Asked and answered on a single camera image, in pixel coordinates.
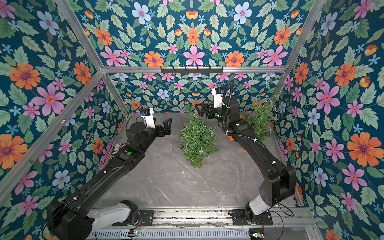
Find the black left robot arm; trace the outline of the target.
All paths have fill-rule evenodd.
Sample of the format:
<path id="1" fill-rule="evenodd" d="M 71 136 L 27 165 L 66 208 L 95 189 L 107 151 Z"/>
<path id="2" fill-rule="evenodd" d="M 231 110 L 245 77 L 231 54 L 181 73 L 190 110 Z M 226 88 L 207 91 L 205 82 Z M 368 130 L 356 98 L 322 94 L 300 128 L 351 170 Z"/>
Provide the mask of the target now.
<path id="1" fill-rule="evenodd" d="M 133 123 L 126 131 L 127 143 L 112 155 L 106 167 L 64 200 L 52 201 L 47 206 L 48 230 L 60 240 L 85 240 L 91 233 L 115 223 L 138 224 L 139 207 L 129 200 L 101 210 L 94 210 L 93 206 L 140 163 L 157 137 L 171 132 L 171 118 L 154 128 L 143 122 Z"/>

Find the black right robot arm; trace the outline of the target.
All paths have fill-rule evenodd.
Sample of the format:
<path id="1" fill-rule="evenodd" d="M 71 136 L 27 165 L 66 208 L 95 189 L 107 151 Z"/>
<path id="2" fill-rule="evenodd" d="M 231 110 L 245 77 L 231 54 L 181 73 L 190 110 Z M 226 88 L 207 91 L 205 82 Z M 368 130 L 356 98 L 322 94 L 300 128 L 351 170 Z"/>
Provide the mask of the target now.
<path id="1" fill-rule="evenodd" d="M 220 107 L 214 104 L 196 104 L 200 117 L 216 119 L 224 133 L 243 147 L 259 167 L 264 181 L 259 194 L 248 202 L 244 217 L 249 223 L 257 223 L 273 206 L 291 197 L 296 191 L 296 170 L 279 161 L 257 138 L 247 121 L 241 118 L 239 104 L 223 99 Z"/>

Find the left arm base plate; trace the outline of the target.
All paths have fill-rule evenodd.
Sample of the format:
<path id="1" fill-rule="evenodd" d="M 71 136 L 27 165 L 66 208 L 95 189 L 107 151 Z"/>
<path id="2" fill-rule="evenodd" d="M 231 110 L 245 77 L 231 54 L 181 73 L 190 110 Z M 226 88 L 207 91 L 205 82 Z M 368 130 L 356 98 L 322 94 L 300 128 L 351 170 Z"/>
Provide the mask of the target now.
<path id="1" fill-rule="evenodd" d="M 154 220 L 154 210 L 138 210 L 137 214 L 134 214 L 134 221 L 126 220 L 124 222 L 117 222 L 112 224 L 113 227 L 148 227 L 152 226 Z"/>

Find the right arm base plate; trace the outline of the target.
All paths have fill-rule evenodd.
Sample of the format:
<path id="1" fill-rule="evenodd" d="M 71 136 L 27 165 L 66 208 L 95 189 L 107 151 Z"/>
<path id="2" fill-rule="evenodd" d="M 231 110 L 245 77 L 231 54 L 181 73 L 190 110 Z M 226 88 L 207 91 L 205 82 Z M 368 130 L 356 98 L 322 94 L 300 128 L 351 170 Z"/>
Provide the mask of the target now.
<path id="1" fill-rule="evenodd" d="M 272 226 L 273 220 L 270 212 L 254 215 L 245 209 L 233 209 L 228 213 L 232 217 L 234 226 Z"/>

